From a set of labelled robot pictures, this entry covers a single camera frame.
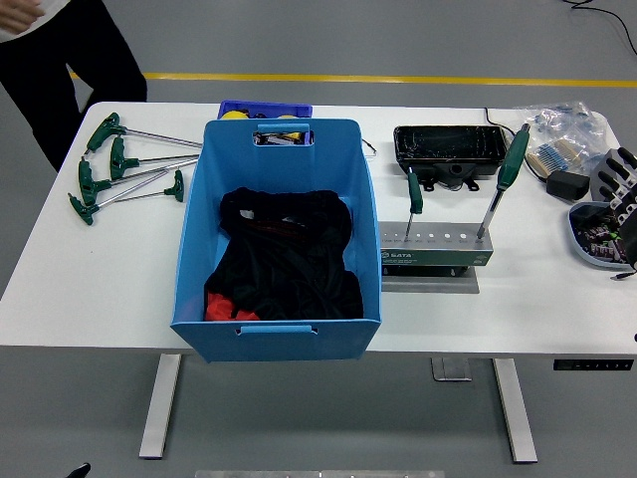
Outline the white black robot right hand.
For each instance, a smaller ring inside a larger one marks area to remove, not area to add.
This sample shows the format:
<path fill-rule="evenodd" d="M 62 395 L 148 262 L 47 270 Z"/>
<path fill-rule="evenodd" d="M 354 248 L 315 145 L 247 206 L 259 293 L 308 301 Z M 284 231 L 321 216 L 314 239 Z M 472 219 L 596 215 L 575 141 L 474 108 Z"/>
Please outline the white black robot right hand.
<path fill-rule="evenodd" d="M 618 221 L 626 262 L 636 271 L 636 156 L 623 146 L 616 152 L 621 160 L 609 153 L 605 165 L 618 178 L 606 170 L 599 170 L 597 177 L 602 181 L 599 192 L 609 202 Z"/>

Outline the person's right hand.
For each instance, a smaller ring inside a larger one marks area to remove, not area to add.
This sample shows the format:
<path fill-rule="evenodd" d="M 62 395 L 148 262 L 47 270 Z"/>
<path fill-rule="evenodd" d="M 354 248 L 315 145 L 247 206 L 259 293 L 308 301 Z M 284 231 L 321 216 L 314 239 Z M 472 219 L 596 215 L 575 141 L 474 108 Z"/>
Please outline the person's right hand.
<path fill-rule="evenodd" d="M 1 0 L 1 29 L 18 35 L 26 32 L 39 18 L 45 15 L 38 1 Z"/>

